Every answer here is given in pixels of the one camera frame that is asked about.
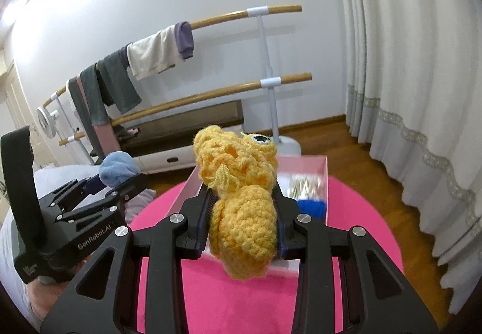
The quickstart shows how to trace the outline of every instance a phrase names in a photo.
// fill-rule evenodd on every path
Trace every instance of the door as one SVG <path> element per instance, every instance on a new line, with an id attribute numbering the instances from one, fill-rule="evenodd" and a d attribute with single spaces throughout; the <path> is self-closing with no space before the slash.
<path id="1" fill-rule="evenodd" d="M 34 118 L 23 95 L 20 81 L 18 80 L 15 66 L 12 64 L 5 79 L 5 98 L 10 110 L 15 127 L 21 128 L 30 125 L 30 144 L 32 145 L 34 161 L 38 168 L 43 168 L 49 164 L 58 165 L 52 152 L 45 143 L 42 135 L 37 130 Z"/>

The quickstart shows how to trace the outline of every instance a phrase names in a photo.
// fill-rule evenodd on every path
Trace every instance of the yellow crochet toy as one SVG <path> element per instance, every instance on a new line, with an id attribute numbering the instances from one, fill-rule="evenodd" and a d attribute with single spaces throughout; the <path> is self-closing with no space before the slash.
<path id="1" fill-rule="evenodd" d="M 266 274 L 276 253 L 276 146 L 259 134 L 209 126 L 194 138 L 199 177 L 218 196 L 209 229 L 211 253 L 234 279 Z"/>

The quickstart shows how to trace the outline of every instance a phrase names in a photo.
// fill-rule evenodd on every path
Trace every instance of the purple garment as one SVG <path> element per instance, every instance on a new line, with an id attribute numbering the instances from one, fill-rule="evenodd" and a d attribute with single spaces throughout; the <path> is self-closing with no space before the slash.
<path id="1" fill-rule="evenodd" d="M 127 58 L 127 46 L 123 46 L 119 50 L 119 56 L 120 56 L 120 62 L 122 63 L 122 66 L 127 70 L 129 67 L 129 59 Z"/>
<path id="2" fill-rule="evenodd" d="M 189 22 L 178 22 L 174 26 L 174 36 L 176 46 L 183 59 L 192 58 L 194 51 L 194 39 L 192 38 L 192 28 Z"/>

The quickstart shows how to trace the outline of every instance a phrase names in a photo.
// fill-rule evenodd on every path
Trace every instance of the wooden bar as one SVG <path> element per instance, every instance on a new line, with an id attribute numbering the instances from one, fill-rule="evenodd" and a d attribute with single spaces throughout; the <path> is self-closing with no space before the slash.
<path id="1" fill-rule="evenodd" d="M 303 82 L 303 81 L 310 81 L 312 80 L 313 76 L 311 73 L 300 73 L 300 74 L 291 74 L 285 75 L 281 77 L 281 84 L 294 84 L 295 82 Z M 200 101 L 215 99 L 222 96 L 234 95 L 236 93 L 243 93 L 248 92 L 250 90 L 261 89 L 261 82 L 260 81 L 253 81 L 248 83 L 240 83 L 237 85 L 232 85 L 230 87 L 220 88 L 210 90 L 204 93 L 198 93 L 196 95 L 187 96 L 182 99 L 177 99 L 173 101 L 168 101 L 164 104 L 159 104 L 151 108 L 147 108 L 146 110 L 141 110 L 138 112 L 131 113 L 126 116 L 121 116 L 120 118 L 114 119 L 111 124 L 113 126 L 117 126 L 122 123 L 131 122 L 132 120 L 136 120 L 139 118 L 144 118 L 146 116 L 153 115 L 155 113 L 159 113 L 162 111 L 172 110 L 172 108 L 182 107 L 184 105 L 199 103 Z M 80 140 L 81 138 L 85 137 L 85 134 L 80 131 L 74 135 L 75 140 Z M 60 140 L 59 145 L 64 146 L 68 144 L 68 140 Z"/>
<path id="2" fill-rule="evenodd" d="M 303 8 L 301 5 L 280 5 L 280 6 L 270 6 L 268 7 L 269 14 L 280 14 L 280 13 L 297 13 L 301 12 Z M 208 27 L 210 25 L 220 24 L 222 22 L 234 21 L 239 20 L 241 18 L 247 18 L 248 12 L 246 10 L 242 10 L 240 12 L 232 12 L 222 15 L 217 15 L 211 18 L 205 18 L 203 20 L 191 22 L 191 28 L 193 30 Z M 66 88 L 63 87 L 57 90 L 57 96 L 62 95 L 66 92 Z M 43 106 L 46 107 L 50 103 L 52 103 L 51 99 L 47 99 L 43 102 Z"/>

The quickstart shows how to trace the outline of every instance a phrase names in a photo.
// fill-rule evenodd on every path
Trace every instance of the silver screw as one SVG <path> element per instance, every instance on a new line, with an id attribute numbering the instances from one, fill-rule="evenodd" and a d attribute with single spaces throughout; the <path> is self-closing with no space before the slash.
<path id="1" fill-rule="evenodd" d="M 127 226 L 120 226 L 115 230 L 116 236 L 125 236 L 129 233 L 129 228 Z"/>
<path id="2" fill-rule="evenodd" d="M 355 226 L 352 232 L 355 236 L 359 236 L 359 237 L 366 235 L 365 228 L 362 228 L 361 226 Z"/>
<path id="3" fill-rule="evenodd" d="M 306 214 L 306 213 L 301 213 L 301 214 L 298 214 L 297 219 L 300 222 L 307 223 L 307 222 L 311 221 L 311 216 L 309 214 Z"/>
<path id="4" fill-rule="evenodd" d="M 181 213 L 174 213 L 169 218 L 169 221 L 174 223 L 182 222 L 183 220 L 184 220 L 184 216 Z"/>

